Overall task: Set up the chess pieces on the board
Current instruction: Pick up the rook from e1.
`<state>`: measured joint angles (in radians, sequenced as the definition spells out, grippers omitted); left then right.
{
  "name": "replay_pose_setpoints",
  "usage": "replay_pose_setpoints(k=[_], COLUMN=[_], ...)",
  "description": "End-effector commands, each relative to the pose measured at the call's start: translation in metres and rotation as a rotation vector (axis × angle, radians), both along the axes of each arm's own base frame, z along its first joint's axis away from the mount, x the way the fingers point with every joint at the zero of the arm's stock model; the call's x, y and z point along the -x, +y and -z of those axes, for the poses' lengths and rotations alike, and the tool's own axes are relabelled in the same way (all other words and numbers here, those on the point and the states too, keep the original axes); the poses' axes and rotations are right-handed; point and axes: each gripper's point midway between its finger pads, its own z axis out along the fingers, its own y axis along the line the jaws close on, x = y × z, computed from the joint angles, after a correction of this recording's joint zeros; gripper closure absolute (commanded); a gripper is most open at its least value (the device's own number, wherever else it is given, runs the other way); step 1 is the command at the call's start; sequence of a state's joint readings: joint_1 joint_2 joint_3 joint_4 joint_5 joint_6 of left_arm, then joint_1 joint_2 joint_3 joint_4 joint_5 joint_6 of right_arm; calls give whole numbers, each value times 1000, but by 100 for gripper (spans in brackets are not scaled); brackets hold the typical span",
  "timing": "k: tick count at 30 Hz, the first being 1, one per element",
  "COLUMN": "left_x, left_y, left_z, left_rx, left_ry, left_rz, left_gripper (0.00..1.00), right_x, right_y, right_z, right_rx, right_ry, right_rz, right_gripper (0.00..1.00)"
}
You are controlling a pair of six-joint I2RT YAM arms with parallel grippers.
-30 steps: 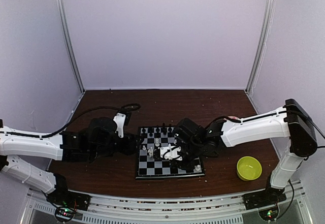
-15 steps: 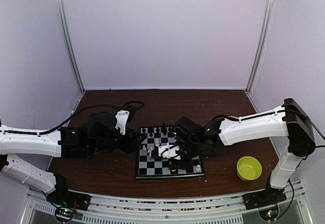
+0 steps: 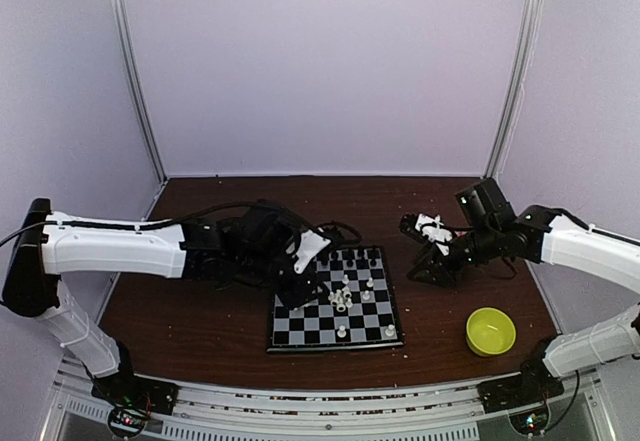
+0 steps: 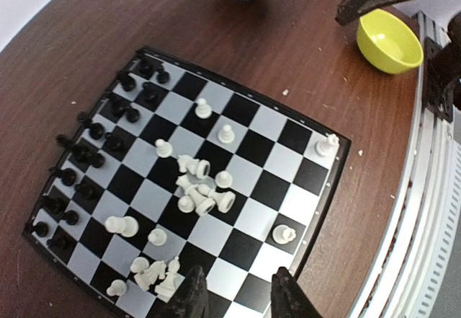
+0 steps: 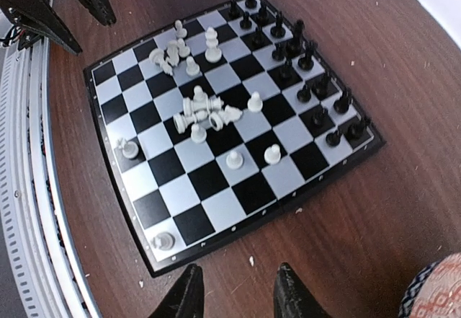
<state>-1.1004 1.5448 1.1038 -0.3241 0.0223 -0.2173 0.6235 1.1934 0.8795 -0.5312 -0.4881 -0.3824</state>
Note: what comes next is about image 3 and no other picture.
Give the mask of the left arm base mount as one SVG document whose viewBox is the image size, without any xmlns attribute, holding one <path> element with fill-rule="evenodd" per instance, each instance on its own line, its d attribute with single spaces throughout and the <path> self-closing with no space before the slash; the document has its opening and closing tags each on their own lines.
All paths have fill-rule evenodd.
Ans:
<svg viewBox="0 0 640 441">
<path fill-rule="evenodd" d="M 123 440 L 140 435 L 154 420 L 154 415 L 171 415 L 179 392 L 174 383 L 136 375 L 124 381 L 92 377 L 91 382 L 91 395 L 111 406 L 107 428 Z"/>
</svg>

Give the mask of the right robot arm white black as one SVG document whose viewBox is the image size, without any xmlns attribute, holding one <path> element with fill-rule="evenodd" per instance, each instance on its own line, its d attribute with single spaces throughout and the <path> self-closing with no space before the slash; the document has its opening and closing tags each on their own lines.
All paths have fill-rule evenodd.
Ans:
<svg viewBox="0 0 640 441">
<path fill-rule="evenodd" d="M 455 200 L 465 226 L 435 214 L 405 214 L 402 234 L 420 245 L 412 281 L 454 287 L 464 270 L 494 260 L 528 264 L 564 332 L 539 343 L 513 380 L 519 401 L 584 368 L 639 354 L 639 241 L 560 207 L 515 212 L 499 184 L 482 179 Z"/>
</svg>

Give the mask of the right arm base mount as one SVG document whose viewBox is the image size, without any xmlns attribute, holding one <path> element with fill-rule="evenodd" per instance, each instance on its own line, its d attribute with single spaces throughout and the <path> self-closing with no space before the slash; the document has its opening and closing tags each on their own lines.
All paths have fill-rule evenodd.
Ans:
<svg viewBox="0 0 640 441">
<path fill-rule="evenodd" d="M 486 414 L 507 414 L 511 427 L 526 436 L 550 426 L 549 401 L 565 392 L 561 380 L 530 373 L 481 382 L 477 391 Z"/>
</svg>

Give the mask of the black white chessboard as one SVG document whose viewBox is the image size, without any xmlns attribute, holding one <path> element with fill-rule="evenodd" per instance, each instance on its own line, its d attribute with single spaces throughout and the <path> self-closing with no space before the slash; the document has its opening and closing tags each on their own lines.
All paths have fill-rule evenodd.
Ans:
<svg viewBox="0 0 640 441">
<path fill-rule="evenodd" d="M 272 298 L 266 352 L 396 348 L 404 335 L 394 286 L 379 246 L 346 247 L 310 264 L 316 297 L 288 310 Z"/>
</svg>

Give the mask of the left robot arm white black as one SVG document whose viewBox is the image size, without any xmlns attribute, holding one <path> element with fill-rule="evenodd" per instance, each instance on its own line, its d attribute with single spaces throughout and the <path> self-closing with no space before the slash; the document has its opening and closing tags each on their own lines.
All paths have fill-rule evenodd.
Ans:
<svg viewBox="0 0 640 441">
<path fill-rule="evenodd" d="M 238 282 L 272 288 L 288 308 L 313 300 L 315 261 L 350 244 L 338 222 L 314 225 L 266 200 L 231 202 L 153 222 L 99 220 L 54 211 L 34 200 L 13 245 L 1 303 L 43 323 L 84 365 L 93 384 L 123 405 L 144 394 L 125 345 L 81 310 L 63 276 L 138 273 L 165 279 Z"/>
</svg>

